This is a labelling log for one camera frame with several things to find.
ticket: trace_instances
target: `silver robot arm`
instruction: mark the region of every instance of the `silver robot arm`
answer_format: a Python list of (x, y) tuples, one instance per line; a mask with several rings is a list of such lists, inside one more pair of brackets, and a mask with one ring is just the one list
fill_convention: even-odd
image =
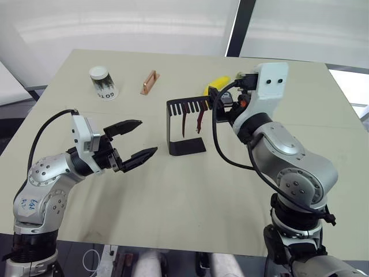
[[(283, 98), (287, 63), (263, 63), (253, 74), (239, 74), (221, 92), (210, 89), (213, 137), (220, 156), (228, 163), (253, 169), (277, 193), (271, 199), (272, 223), (264, 229), (269, 257), (295, 277), (363, 276), (334, 257), (322, 245), (322, 219), (335, 225), (327, 210), (327, 193), (337, 182), (332, 163), (304, 148), (281, 123), (271, 117)], [(221, 97), (232, 87), (242, 94), (225, 111)], [(253, 167), (227, 159), (221, 153), (215, 122), (229, 122), (241, 142), (247, 144)], [(269, 176), (271, 183), (262, 174)]]
[(56, 241), (70, 190), (86, 176), (102, 174), (104, 169), (127, 172), (157, 150), (142, 150), (123, 162), (111, 145), (112, 137), (132, 131), (141, 121), (114, 124), (101, 135), (90, 118), (72, 117), (75, 147), (37, 161), (14, 199), (13, 247), (5, 256), (5, 277), (63, 276)]

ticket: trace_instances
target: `robotic arm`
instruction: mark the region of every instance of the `robotic arm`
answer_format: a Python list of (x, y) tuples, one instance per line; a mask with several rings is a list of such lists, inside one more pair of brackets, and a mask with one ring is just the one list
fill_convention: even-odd
[(57, 263), (56, 242), (67, 198), (73, 186), (105, 169), (127, 172), (145, 163), (157, 150), (142, 150), (123, 162), (111, 141), (142, 122), (123, 121), (101, 135), (90, 118), (72, 113), (75, 147), (37, 161), (14, 199), (12, 253), (7, 255), (5, 277), (63, 276)]
[[(283, 97), (287, 75), (287, 63), (263, 63), (254, 74), (239, 74), (219, 93), (211, 88), (214, 143), (228, 163), (255, 170), (277, 191), (271, 199), (272, 224), (263, 232), (268, 256), (274, 263), (285, 266), (295, 277), (363, 276), (328, 256), (322, 245), (322, 219), (336, 224), (327, 208), (327, 193), (338, 179), (336, 169), (326, 158), (306, 150), (282, 124), (270, 119)], [(222, 95), (232, 87), (238, 87), (242, 94), (225, 111)], [(216, 122), (225, 121), (247, 144), (252, 167), (234, 163), (221, 153)]]

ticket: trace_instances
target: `white cup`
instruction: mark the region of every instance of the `white cup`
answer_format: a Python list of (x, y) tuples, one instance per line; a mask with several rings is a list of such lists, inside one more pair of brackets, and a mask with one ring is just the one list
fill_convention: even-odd
[(89, 73), (97, 95), (102, 100), (110, 101), (118, 96), (119, 91), (105, 66), (95, 66), (90, 69)]

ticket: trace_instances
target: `beige table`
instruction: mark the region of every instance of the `beige table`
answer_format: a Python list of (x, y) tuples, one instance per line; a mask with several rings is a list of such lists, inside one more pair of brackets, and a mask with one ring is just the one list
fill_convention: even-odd
[[(222, 76), (249, 72), (267, 59), (73, 51), (0, 157), (2, 176), (0, 232), (12, 233), (12, 200), (25, 178), (27, 157), (40, 125), (57, 111), (76, 107), (102, 129), (125, 119), (144, 123), (113, 141), (127, 159), (158, 146), (155, 156), (129, 173), (89, 176), (69, 196), (59, 239), (103, 244), (265, 255), (262, 230), (270, 222), (273, 193), (252, 171), (226, 164), (215, 151), (210, 113), (201, 136), (207, 152), (174, 157), (166, 143), (165, 101), (198, 96)], [(106, 65), (121, 94), (103, 102), (93, 90), (88, 69)], [(161, 74), (147, 96), (142, 82)], [(187, 116), (186, 137), (195, 135), (196, 115)], [(330, 159), (339, 180), (329, 193), (337, 226), (324, 224), (324, 243), (341, 259), (369, 260), (367, 198), (368, 136), (332, 76), (321, 63), (289, 62), (285, 98), (274, 120), (282, 122), (310, 151)], [(180, 138), (181, 117), (172, 119)], [(44, 133), (35, 159), (73, 146), (71, 119), (64, 116)], [(228, 124), (219, 140), (232, 160), (249, 164), (246, 148)]]

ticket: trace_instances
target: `yellow object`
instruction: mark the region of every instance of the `yellow object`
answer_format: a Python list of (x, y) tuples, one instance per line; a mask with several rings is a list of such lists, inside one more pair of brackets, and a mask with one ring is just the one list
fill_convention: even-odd
[(222, 76), (222, 77), (219, 77), (218, 79), (215, 79), (210, 84), (208, 84), (206, 88), (204, 89), (204, 96), (208, 96), (209, 87), (213, 87), (213, 88), (220, 90), (229, 83), (230, 79), (231, 78), (229, 76)]

